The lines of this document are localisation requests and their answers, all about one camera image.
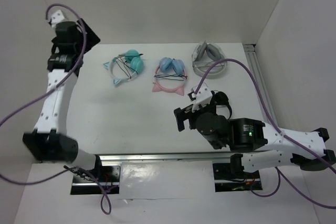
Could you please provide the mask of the teal cat-ear headphones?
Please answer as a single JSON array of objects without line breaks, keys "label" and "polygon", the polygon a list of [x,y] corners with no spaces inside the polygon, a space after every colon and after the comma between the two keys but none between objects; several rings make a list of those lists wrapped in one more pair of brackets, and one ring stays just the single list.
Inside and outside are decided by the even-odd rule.
[{"label": "teal cat-ear headphones", "polygon": [[[144,62],[141,59],[143,54],[139,53],[135,49],[130,49],[125,53],[118,54],[109,62],[105,62],[103,67],[108,71],[112,78],[112,83],[115,87],[120,86],[123,83],[132,81],[144,70]],[[125,74],[126,77],[118,78],[113,74],[113,68],[117,65]]]}]

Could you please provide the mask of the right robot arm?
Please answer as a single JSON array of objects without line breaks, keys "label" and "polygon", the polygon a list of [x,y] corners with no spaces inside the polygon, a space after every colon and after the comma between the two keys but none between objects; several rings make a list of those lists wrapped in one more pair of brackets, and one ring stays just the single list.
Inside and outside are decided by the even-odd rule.
[{"label": "right robot arm", "polygon": [[229,99],[223,92],[213,92],[209,104],[198,110],[189,105],[174,110],[179,131],[188,121],[191,130],[197,130],[215,150],[228,147],[229,172],[235,178],[263,168],[294,165],[301,170],[315,172],[335,164],[335,152],[326,149],[329,139],[325,128],[312,132],[282,129],[277,132],[272,125],[260,120],[225,118],[218,115],[218,106],[230,108]]}]

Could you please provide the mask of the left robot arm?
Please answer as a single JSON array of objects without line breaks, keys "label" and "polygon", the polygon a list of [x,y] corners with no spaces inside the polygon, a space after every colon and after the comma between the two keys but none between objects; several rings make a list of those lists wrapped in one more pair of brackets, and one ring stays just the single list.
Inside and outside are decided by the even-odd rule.
[{"label": "left robot arm", "polygon": [[103,177],[100,158],[79,148],[67,135],[66,121],[73,89],[83,64],[81,53],[87,53],[100,38],[80,18],[61,21],[55,26],[51,56],[47,62],[47,97],[32,132],[23,135],[23,143],[41,162],[64,162],[85,169],[91,181]]}]

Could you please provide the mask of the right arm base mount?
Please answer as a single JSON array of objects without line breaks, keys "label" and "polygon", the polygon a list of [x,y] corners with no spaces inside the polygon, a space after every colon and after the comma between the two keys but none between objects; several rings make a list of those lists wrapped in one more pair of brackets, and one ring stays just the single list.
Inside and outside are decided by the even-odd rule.
[{"label": "right arm base mount", "polygon": [[262,190],[260,173],[238,172],[231,169],[231,156],[236,153],[219,152],[211,153],[214,184],[216,192],[250,191],[251,185],[254,190]]}]

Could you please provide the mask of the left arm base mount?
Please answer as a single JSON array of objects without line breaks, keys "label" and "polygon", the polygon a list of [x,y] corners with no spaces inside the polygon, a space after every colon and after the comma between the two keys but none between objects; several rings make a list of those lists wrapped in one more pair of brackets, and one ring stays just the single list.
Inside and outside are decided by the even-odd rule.
[{"label": "left arm base mount", "polygon": [[[71,195],[99,195],[101,190],[95,181],[83,172],[73,169]],[[111,166],[100,167],[100,172],[90,171],[99,184],[104,188],[107,194],[117,195],[120,191],[121,165],[113,164]]]}]

